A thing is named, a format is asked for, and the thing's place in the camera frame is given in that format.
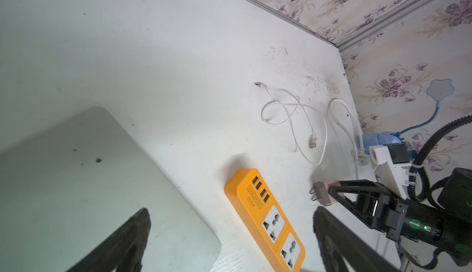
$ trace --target orange power strip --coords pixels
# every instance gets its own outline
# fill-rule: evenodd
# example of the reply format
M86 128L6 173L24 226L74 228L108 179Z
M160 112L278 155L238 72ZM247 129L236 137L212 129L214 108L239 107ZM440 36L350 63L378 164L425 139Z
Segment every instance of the orange power strip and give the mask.
M257 169L241 169L225 193L276 272L298 272L305 248Z

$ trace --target desk surface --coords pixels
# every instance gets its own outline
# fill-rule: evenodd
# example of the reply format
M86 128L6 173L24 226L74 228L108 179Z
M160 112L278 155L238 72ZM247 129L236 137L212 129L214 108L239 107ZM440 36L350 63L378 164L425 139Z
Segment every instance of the desk surface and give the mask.
M324 270L312 232L318 204L308 192L326 177L354 178L351 144L328 126L325 159L312 167L294 152L288 126L262 122L270 98L253 82L286 88L323 112L339 97L354 112L335 47L245 0L0 1L0 127L8 132L0 148L103 106L219 237L213 271L271 269L224 195L242 167L257 168L270 186L306 247L304 271ZM310 115L321 141L322 122ZM304 115L294 121L304 142ZM360 177L373 173L361 168ZM329 210L383 253L384 236L377 244L377 232L341 205ZM386 257L399 265L393 244Z

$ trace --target white power cord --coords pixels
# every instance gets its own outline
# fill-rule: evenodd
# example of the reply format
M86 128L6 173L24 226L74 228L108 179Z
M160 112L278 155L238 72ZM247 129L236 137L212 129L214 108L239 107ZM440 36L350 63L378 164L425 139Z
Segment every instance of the white power cord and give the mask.
M331 112L331 116L333 117L334 122L337 125L339 125L339 127L349 136L349 139L351 140L351 142L354 146L354 151L356 151L356 148L357 148L357 146L355 144L355 138L354 138L355 133L353 133L351 135L349 133L349 131L347 130L347 128L338 120L338 118L331 111L331 108L332 108L333 104L336 103L336 102L341 103L344 106L344 108L347 110L347 113L351 117L351 122L353 124L353 128L354 128L354 130L357 129L357 132L359 134L360 147L359 147L359 151L357 151L357 157L354 158L355 159L355 178L356 178L356 180L358 180L359 179L359 164L362 165L362 166L369 164L369 157L365 154L365 149L363 147L364 141L363 141L363 138L362 138L361 124L359 123L359 121L357 119L354 118L353 114L351 113L351 110L349 109L349 107L347 107L347 104L343 100L341 100L339 98L331 99L331 101L329 102L328 111Z
M312 165L320 165L321 162L323 161L323 157L324 157L324 153L326 151L326 142L327 142L327 124L326 124L326 119L323 117L322 113L317 110L316 108L314 107L311 107L309 105L305 105L303 104L301 101L300 101L300 97L298 96L295 96L293 95L291 92L287 91L287 90L284 90L284 89L280 89L281 91L284 91L286 92L287 94L289 94L290 96L292 96L295 100L296 100L296 103L282 103L280 102L279 100L277 100L274 96L272 96L272 94L268 91L267 89L267 85L263 84L263 83L260 83L260 82L256 82L255 83L256 86L258 87L261 87L261 88L264 88L267 93L269 94L269 96L271 98L274 99L274 101L270 101L269 103L265 104L264 107L262 108L261 110L261 118L263 119L264 122L268 123L268 124L271 124L271 125L274 125L274 126L279 126L279 125L282 125L284 123L286 123L287 121L290 123L290 127L292 128L292 134L294 136L294 140L295 140L295 145L296 147L298 148L298 150L300 151L300 153L303 155L303 157L306 159L306 161L308 161L310 164ZM272 105L282 105L282 107L284 108L286 114L287 114L287 118L282 121L282 122L279 122L279 123L273 123L273 122L269 122L267 119L264 118L263 114L264 114L264 110L269 107L269 106L272 106ZM287 109L287 106L295 106L294 110L292 111L292 113L290 113ZM313 109L314 111L316 111L319 115L321 115L321 117L323 118L323 121L324 121L324 124L325 124L325 139L324 139L324 145L323 145L323 152L322 152L322 156L320 157L320 160L317 162L317 163L312 163L308 157L306 157L306 155L303 153L302 149L300 148L300 145L298 144L298 141L296 140L296 137L295 137L295 130L294 130L294 127L293 127L293 123L292 123L292 115L295 113L295 111L297 110L298 107L302 107L303 110L305 111L305 115L306 115L306 118L308 119L308 123L310 124L310 127L311 127L311 139L310 139L310 148L314 148L316 147L316 137L315 137L315 130L313 129L313 126L311 125L311 122L310 122L310 117L308 116L308 112L306 111L305 107L307 108L310 108L310 109Z

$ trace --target charger plug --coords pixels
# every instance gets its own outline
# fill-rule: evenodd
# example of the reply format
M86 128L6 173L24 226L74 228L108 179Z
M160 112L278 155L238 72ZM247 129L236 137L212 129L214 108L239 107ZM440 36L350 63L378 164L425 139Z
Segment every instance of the charger plug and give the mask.
M263 84L263 83L261 83L261 82L255 82L254 84L255 84L256 86L261 87L261 88L264 88L264 89L267 88L267 85L266 85L266 84Z
M319 201L320 204L324 206L338 203L338 201L329 194L329 188L332 186L341 186L341 184L336 179L328 179L323 182L314 183L312 191L310 191L310 194L312 194L311 200Z
M357 161L359 162L360 166L366 166L369 164L369 157L365 153L365 149L363 147L359 148L357 152Z
M310 148L315 148L316 147L316 137L313 136L310 140Z

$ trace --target black cable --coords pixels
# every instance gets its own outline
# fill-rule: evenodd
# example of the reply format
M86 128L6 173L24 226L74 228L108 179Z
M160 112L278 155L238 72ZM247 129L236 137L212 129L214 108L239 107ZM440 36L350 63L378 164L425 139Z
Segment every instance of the black cable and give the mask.
M438 182L436 182L433 186L431 186L431 190L428 191L428 194L426 195L426 198L428 199L429 203L433 207L438 208L440 210L443 210L444 208L440 206L438 203L436 203L436 201L434 201L433 191L439 188L443 188L445 186L445 183L447 182L447 179L449 179L449 177L445 177L444 179L441 179Z
M418 153L418 157L413 161L413 165L410 167L410 173L418 173L422 182L421 193L416 196L415 185L408 185L408 196L410 199L415 201L424 201L429 192L429 179L426 174L426 170L422 167L422 164L429 152L434 148L434 146L442 139L446 134L449 134L451 131L455 130L458 127L469 124L472 122L472 115L467 115L462 118L459 118L455 121L449 122L444 127L440 128L436 133L434 133L428 141L424 144L421 151ZM416 176L410 176L410 182L416 182Z
M413 263L415 266L418 266L420 268L423 268L425 270L432 270L434 268L436 268L436 265L438 264L438 256L440 255L441 252L443 252L444 250L440 249L439 247L436 248L433 252L433 259L431 260L431 262L429 262L428 264L422 266L420 263L418 263L414 257L412 257L412 255L410 255L409 252L407 252L403 246L400 244L400 240L397 242L397 247L398 249L400 250L400 252L402 254L404 254L404 256L411 262Z

